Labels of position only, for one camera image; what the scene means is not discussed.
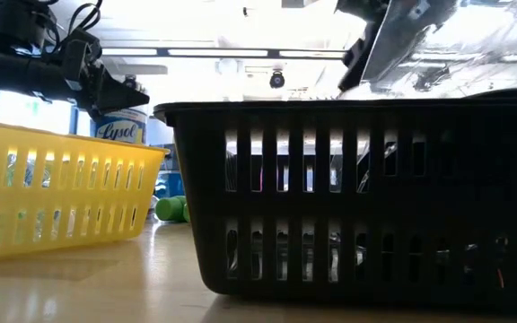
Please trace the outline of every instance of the yellow plastic basket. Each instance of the yellow plastic basket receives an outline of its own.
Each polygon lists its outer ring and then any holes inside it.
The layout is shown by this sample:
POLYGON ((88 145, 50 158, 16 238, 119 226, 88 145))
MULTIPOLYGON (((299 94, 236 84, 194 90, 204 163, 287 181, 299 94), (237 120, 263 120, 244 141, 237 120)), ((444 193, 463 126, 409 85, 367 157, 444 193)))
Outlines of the yellow plastic basket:
POLYGON ((137 236, 167 152, 0 125, 0 257, 137 236))

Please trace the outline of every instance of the basket rim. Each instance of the basket rim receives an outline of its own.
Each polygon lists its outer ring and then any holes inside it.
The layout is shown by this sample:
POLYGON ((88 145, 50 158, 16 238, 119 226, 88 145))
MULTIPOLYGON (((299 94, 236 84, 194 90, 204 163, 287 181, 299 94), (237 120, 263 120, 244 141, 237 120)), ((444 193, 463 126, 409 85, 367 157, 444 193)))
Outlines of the basket rim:
POLYGON ((140 144, 129 144, 129 143, 123 143, 123 142, 118 142, 118 141, 113 141, 113 140, 87 137, 87 136, 82 136, 82 135, 60 135, 60 134, 56 134, 56 133, 53 133, 50 131, 38 130, 38 129, 23 127, 23 126, 12 126, 12 125, 7 125, 7 124, 3 124, 3 123, 0 123, 0 128, 6 128, 6 129, 10 129, 10 130, 18 130, 18 131, 24 131, 24 132, 31 132, 33 134, 38 134, 38 135, 50 135, 50 136, 54 136, 57 138, 69 138, 69 139, 74 139, 74 140, 95 142, 98 144, 110 144, 110 145, 116 145, 116 146, 131 147, 131 148, 136 148, 136 149, 146 149, 146 150, 156 151, 156 152, 165 153, 165 154, 168 154, 171 152, 169 149, 166 149, 166 148, 151 147, 151 146, 140 145, 140 144))
POLYGON ((228 111, 228 110, 289 110, 289 109, 517 109, 517 96, 507 98, 471 97, 459 99, 395 99, 395 100, 309 100, 309 101, 209 101, 209 102, 169 102, 155 105, 153 113, 160 117, 164 113, 183 111, 228 111))

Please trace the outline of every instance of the ceiling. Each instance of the ceiling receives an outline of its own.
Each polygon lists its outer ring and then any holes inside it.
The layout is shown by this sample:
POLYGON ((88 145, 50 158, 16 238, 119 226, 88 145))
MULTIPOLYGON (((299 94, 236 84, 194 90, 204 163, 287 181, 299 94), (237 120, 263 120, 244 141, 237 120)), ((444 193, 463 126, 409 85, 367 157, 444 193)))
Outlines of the ceiling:
MULTIPOLYGON (((135 0, 105 1, 92 33, 105 48, 251 48, 344 50, 365 22, 335 13, 337 0, 135 0)), ((53 6, 64 28, 85 0, 53 6)), ((408 61, 375 84, 345 98, 372 98, 384 89, 405 96, 463 96, 517 83, 517 61, 476 62, 488 55, 517 56, 517 18, 511 8, 461 7, 408 61), (433 92, 413 89, 432 65, 451 77, 433 92)), ((308 100, 334 97, 346 69, 339 60, 213 57, 104 57, 113 74, 140 74, 152 102, 176 100, 308 100), (268 85, 282 70, 283 90, 268 85)))
MULTIPOLYGON (((286 48, 343 50, 365 23, 335 13, 337 0, 104 1, 91 33, 104 48, 286 48)), ((52 6, 67 29, 86 0, 52 6)), ((79 22, 88 13, 83 12, 79 22)), ((339 60, 260 58, 103 57, 112 74, 139 74, 151 102, 299 100, 336 96, 346 68, 339 60), (282 70, 284 89, 271 89, 282 70)))

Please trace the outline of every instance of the blue object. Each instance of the blue object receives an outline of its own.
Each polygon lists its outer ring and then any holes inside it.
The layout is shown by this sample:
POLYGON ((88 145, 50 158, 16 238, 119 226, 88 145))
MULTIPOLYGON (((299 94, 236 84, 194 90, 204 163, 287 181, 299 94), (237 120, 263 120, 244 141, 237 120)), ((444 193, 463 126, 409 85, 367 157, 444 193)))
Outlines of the blue object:
POLYGON ((183 179, 178 171, 161 171, 154 187, 154 195, 159 198, 184 196, 183 179))

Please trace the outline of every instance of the white ceiling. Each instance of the white ceiling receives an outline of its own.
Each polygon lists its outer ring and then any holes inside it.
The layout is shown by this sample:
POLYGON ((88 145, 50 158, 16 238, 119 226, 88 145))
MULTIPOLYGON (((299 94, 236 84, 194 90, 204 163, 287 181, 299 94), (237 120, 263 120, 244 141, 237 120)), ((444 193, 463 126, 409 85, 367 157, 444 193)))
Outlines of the white ceiling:
MULTIPOLYGON (((364 27, 364 22, 353 16, 334 13, 337 0, 301 0, 307 1, 302 9, 282 8, 281 1, 104 0, 101 22, 91 29, 91 33, 101 39, 105 48, 340 50, 354 43, 364 27), (248 7, 247 17, 242 13, 244 6, 248 7)), ((84 3, 87 0, 59 0, 52 7, 58 23, 66 29, 72 12, 84 3)), ((81 14, 78 22, 85 15, 81 14)), ((149 91, 152 104, 243 98, 276 100, 312 97, 317 93, 335 94, 346 70, 340 61, 239 59, 224 60, 219 67, 218 58, 103 59, 113 74, 132 70, 164 74, 139 77, 149 91), (284 72, 286 84, 283 90, 273 90, 268 85, 275 68, 284 72)))
MULTIPOLYGON (((71 13, 86 2, 60 0, 52 7, 57 21, 66 28, 71 13)), ((303 9, 284 9, 281 0, 109 0, 92 32, 105 47, 342 49, 364 23, 335 14, 335 5, 336 0, 318 0, 303 9), (253 7, 247 17, 245 5, 253 7)))

